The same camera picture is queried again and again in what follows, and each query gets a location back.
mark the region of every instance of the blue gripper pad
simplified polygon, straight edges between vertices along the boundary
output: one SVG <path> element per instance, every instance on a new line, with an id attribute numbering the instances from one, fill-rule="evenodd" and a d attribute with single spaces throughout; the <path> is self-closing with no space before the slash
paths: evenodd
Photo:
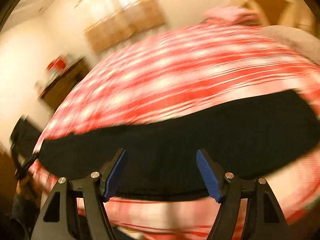
<path id="1" fill-rule="evenodd" d="M 106 190 L 103 194 L 105 201 L 109 201 L 109 199 L 116 193 L 127 159 L 127 153 L 123 150 L 106 181 Z"/>
<path id="2" fill-rule="evenodd" d="M 214 198 L 216 202 L 220 203 L 222 200 L 222 195 L 220 193 L 219 181 L 201 150 L 197 151 L 196 161 L 210 197 Z"/>

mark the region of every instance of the wooden dresser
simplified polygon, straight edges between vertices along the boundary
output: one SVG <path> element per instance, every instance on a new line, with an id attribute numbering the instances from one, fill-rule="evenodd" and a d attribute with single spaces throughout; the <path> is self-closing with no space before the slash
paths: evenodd
<path id="1" fill-rule="evenodd" d="M 88 67 L 83 59 L 79 58 L 62 75 L 48 85 L 39 98 L 56 111 L 73 87 L 88 73 Z"/>

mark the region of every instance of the metal screw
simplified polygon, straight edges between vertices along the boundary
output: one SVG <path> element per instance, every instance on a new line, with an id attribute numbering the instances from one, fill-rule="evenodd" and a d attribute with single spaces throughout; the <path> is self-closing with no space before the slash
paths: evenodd
<path id="1" fill-rule="evenodd" d="M 258 179 L 258 182 L 259 182 L 260 184 L 262 184 L 262 185 L 264 185 L 264 184 L 267 183 L 267 181 L 266 181 L 264 178 Z"/>
<path id="2" fill-rule="evenodd" d="M 233 179 L 235 177 L 231 172 L 227 172 L 224 176 L 226 176 L 227 179 Z"/>
<path id="3" fill-rule="evenodd" d="M 65 183 L 66 182 L 66 178 L 65 177 L 61 177 L 60 179 L 58 179 L 58 182 L 60 183 L 60 184 L 62 184 L 62 183 Z"/>
<path id="4" fill-rule="evenodd" d="M 93 173 L 91 173 L 91 178 L 97 178 L 97 177 L 99 177 L 99 175 L 100 175 L 100 173 L 99 172 L 97 172 L 97 171 L 94 171 Z"/>

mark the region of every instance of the person's hand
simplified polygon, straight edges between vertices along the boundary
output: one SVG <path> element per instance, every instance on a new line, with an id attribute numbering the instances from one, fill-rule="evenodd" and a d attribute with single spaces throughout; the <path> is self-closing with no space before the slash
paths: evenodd
<path id="1" fill-rule="evenodd" d="M 26 177 L 19 180 L 17 183 L 16 193 L 20 197 L 34 202 L 37 207 L 40 207 L 42 191 L 42 188 L 35 184 L 33 177 L 29 172 Z"/>

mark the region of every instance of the red and white checkered tablecloth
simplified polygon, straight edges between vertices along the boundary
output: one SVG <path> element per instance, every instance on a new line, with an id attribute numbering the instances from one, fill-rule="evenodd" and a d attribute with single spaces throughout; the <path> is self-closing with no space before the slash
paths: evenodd
<path id="1" fill-rule="evenodd" d="M 320 116 L 320 69 L 260 27 L 196 25 L 140 41 L 101 61 L 71 91 L 44 129 L 46 138 L 100 127 L 176 118 L 231 100 L 295 89 Z M 49 192 L 57 178 L 36 161 L 30 168 Z M 289 223 L 320 196 L 320 147 L 266 176 Z M 83 212 L 83 200 L 78 199 Z M 205 239 L 219 209 L 207 197 L 188 202 L 111 198 L 110 221 L 148 239 Z M 241 236 L 245 209 L 234 239 Z"/>

